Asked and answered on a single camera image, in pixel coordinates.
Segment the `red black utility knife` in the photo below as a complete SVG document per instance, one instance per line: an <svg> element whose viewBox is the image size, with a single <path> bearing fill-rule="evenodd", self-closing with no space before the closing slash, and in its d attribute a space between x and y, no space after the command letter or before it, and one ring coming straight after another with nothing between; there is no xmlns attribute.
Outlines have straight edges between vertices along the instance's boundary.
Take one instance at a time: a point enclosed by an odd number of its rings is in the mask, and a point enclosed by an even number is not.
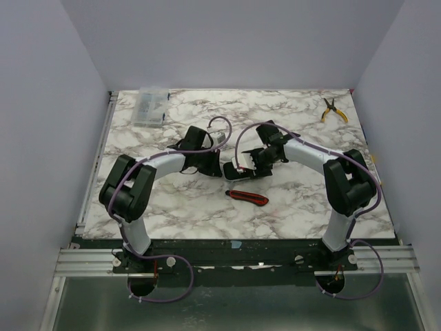
<svg viewBox="0 0 441 331"><path fill-rule="evenodd" d="M258 207L263 207L269 203L269 199L267 197L251 192L244 192L239 190L226 190L225 194L234 200L246 201Z"/></svg>

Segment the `black grey umbrella case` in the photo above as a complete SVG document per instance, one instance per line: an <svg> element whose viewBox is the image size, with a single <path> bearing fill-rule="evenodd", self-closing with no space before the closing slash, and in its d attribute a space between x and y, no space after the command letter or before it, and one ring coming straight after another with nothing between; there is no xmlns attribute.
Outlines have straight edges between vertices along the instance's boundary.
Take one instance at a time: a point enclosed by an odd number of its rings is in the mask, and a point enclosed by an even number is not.
<svg viewBox="0 0 441 331"><path fill-rule="evenodd" d="M255 177L253 170L238 170L231 161L223 164L223 174L228 181L251 180Z"/></svg>

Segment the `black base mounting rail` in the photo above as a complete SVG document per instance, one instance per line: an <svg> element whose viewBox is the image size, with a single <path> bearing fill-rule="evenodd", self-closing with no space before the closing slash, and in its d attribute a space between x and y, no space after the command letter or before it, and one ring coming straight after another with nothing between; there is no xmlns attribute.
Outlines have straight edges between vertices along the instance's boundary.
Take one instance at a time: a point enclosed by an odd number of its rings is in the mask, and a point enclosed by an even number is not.
<svg viewBox="0 0 441 331"><path fill-rule="evenodd" d="M162 288L313 286L316 275L357 270L354 251L319 239L155 239L143 258L115 254L113 272Z"/></svg>

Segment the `clear plastic parts box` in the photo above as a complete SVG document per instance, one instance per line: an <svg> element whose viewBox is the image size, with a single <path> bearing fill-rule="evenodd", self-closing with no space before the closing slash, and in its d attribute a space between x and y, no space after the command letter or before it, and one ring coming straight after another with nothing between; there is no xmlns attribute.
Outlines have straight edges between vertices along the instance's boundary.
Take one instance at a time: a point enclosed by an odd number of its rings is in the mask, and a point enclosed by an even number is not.
<svg viewBox="0 0 441 331"><path fill-rule="evenodd" d="M162 127L169 109L170 91L165 88L141 88L136 97L131 122L135 126Z"/></svg>

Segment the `yellow handled pliers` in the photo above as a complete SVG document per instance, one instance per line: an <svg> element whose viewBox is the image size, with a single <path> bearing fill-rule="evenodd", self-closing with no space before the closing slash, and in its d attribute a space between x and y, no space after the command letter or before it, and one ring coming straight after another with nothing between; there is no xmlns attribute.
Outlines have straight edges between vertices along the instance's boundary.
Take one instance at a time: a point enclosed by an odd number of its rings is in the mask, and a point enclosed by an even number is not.
<svg viewBox="0 0 441 331"><path fill-rule="evenodd" d="M326 116L330 112L336 113L338 116L340 116L342 118L342 120L345 123L349 122L347 115L335 106L335 99L334 98L332 99L331 102L329 102L326 98L324 98L324 101L325 101L327 107L326 107L325 111L322 113L321 118L320 118L322 123L325 122Z"/></svg>

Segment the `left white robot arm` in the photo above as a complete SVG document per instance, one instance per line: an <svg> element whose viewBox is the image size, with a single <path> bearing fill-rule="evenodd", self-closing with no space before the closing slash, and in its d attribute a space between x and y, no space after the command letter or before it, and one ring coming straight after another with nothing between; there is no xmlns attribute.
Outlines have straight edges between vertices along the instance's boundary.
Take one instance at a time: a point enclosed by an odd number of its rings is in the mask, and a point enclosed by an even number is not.
<svg viewBox="0 0 441 331"><path fill-rule="evenodd" d="M145 158L122 154L115 161L99 193L99 202L116 220L123 245L133 254L143 255L151 239L145 228L145 212L154 182L188 168L209 177L221 177L220 150L205 130L189 127L178 143Z"/></svg>

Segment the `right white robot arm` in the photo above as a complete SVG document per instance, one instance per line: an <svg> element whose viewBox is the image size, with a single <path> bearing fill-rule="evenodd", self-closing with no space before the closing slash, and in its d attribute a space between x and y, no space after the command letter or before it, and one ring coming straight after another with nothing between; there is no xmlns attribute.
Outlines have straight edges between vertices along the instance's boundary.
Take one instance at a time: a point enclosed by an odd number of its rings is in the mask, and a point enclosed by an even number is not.
<svg viewBox="0 0 441 331"><path fill-rule="evenodd" d="M254 126L267 147L250 152L254 166L251 168L239 160L238 145L246 131ZM243 171L259 170L277 161L292 161L322 174L332 208L322 244L332 253L349 246L348 240L358 217L374 210L381 201L380 184L358 150L339 152L317 146L272 121L247 126L236 140L234 159L237 169Z"/></svg>

